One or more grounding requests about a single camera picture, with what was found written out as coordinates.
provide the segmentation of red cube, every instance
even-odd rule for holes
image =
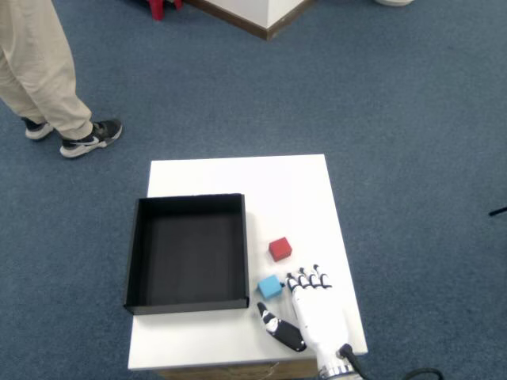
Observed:
[[[292,247],[288,244],[287,239],[283,237],[269,243],[269,252],[271,256],[273,256],[273,260],[279,261],[285,257],[291,256]]]

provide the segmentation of open black box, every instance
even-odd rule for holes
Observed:
[[[248,307],[244,195],[139,199],[126,288],[133,314]]]

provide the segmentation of blue cube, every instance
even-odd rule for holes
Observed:
[[[282,292],[280,281],[275,275],[271,275],[259,282],[259,291],[265,299],[273,298]]]

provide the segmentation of sneaker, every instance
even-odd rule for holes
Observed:
[[[37,124],[33,123],[26,117],[22,117],[21,120],[23,120],[26,125],[25,136],[31,140],[42,140],[53,130],[53,127],[45,121],[43,123]]]
[[[65,158],[76,158],[96,148],[106,148],[107,145],[120,137],[122,125],[119,120],[105,120],[93,123],[92,133],[83,139],[62,139],[60,153]]]
[[[383,6],[408,6],[414,0],[375,0]]]

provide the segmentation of white table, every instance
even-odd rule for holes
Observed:
[[[264,330],[257,282],[317,263],[338,284],[355,352],[367,352],[324,155],[153,161],[149,197],[240,192],[246,199],[250,308],[134,316],[128,368],[218,366],[314,357]],[[292,255],[277,263],[268,244],[286,237]],[[288,290],[266,302],[296,324]]]

